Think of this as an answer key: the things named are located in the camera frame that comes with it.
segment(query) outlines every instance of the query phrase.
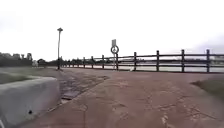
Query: road sign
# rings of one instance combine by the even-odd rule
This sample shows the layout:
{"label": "road sign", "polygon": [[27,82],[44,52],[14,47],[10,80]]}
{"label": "road sign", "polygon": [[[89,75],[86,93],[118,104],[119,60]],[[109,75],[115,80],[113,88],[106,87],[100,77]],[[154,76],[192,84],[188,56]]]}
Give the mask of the road sign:
{"label": "road sign", "polygon": [[112,47],[117,46],[116,39],[112,40]]}
{"label": "road sign", "polygon": [[118,46],[116,46],[116,45],[115,45],[115,46],[112,46],[110,50],[111,50],[111,52],[112,52],[113,54],[117,54],[117,53],[119,52],[119,48],[118,48]]}

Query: brick pavement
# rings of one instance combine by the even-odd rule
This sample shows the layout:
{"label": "brick pavement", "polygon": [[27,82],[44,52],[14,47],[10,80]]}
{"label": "brick pavement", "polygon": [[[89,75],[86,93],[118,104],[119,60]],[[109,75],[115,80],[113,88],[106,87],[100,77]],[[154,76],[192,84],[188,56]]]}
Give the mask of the brick pavement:
{"label": "brick pavement", "polygon": [[65,70],[110,78],[23,128],[224,127],[224,104],[190,84],[211,74]]}

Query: grass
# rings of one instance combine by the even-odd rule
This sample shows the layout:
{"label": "grass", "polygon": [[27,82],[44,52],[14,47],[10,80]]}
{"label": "grass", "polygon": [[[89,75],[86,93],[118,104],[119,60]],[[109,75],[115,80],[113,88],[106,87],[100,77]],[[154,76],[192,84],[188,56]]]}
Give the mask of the grass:
{"label": "grass", "polygon": [[0,84],[28,80],[26,76],[23,75],[10,75],[5,73],[0,73]]}
{"label": "grass", "polygon": [[217,75],[204,81],[193,82],[192,84],[224,101],[224,75]]}

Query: wooden fence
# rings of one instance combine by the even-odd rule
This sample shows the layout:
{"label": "wooden fence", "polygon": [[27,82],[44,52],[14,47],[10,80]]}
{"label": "wooden fence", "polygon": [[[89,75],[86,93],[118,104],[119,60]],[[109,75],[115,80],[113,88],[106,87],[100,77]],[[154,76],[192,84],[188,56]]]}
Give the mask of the wooden fence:
{"label": "wooden fence", "polygon": [[[73,59],[72,61],[63,61],[62,67],[76,67],[76,68],[96,68],[96,69],[113,69],[113,70],[125,70],[122,67],[130,67],[132,71],[138,71],[139,67],[155,67],[153,71],[162,71],[161,67],[179,67],[178,72],[189,72],[186,68],[204,68],[205,71],[191,71],[191,72],[212,72],[210,69],[216,68],[216,72],[224,72],[224,54],[211,54],[210,50],[206,50],[205,54],[186,54],[184,50],[181,50],[180,54],[160,54],[156,51],[155,55],[137,55],[134,52],[133,56],[119,57],[102,57],[90,59]],[[114,66],[115,68],[106,68],[106,66]],[[141,71],[152,71],[143,68]]]}

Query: sign post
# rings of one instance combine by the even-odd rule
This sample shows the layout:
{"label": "sign post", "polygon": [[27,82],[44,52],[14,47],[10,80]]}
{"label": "sign post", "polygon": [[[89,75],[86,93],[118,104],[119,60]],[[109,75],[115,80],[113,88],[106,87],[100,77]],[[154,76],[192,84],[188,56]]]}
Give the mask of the sign post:
{"label": "sign post", "polygon": [[116,44],[116,39],[112,40],[112,46],[111,46],[110,51],[114,55],[114,65],[113,65],[113,69],[115,69],[115,59],[116,59],[116,55],[119,52],[119,47]]}

